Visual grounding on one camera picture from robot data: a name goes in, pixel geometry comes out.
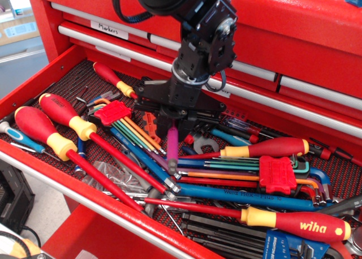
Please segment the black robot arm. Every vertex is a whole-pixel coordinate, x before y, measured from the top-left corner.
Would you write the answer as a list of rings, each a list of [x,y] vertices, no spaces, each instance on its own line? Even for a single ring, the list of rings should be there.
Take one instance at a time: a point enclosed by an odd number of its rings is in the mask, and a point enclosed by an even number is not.
[[[144,12],[126,16],[121,0],[112,0],[118,17],[135,24],[152,16],[171,16],[181,23],[182,42],[171,67],[171,78],[161,84],[136,89],[138,110],[156,116],[156,134],[165,138],[175,126],[179,140],[193,130],[197,121],[217,119],[226,106],[202,92],[212,75],[223,74],[236,54],[234,34],[236,9],[229,0],[138,0]]]

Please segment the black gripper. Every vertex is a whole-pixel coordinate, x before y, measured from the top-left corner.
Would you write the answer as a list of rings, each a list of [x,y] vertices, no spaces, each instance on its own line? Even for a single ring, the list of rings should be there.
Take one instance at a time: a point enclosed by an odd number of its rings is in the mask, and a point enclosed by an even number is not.
[[[156,134],[160,139],[167,136],[171,118],[179,119],[178,141],[182,142],[193,130],[197,120],[218,121],[226,104],[207,95],[200,86],[169,80],[151,80],[142,77],[135,86],[137,100],[134,108],[157,116]]]

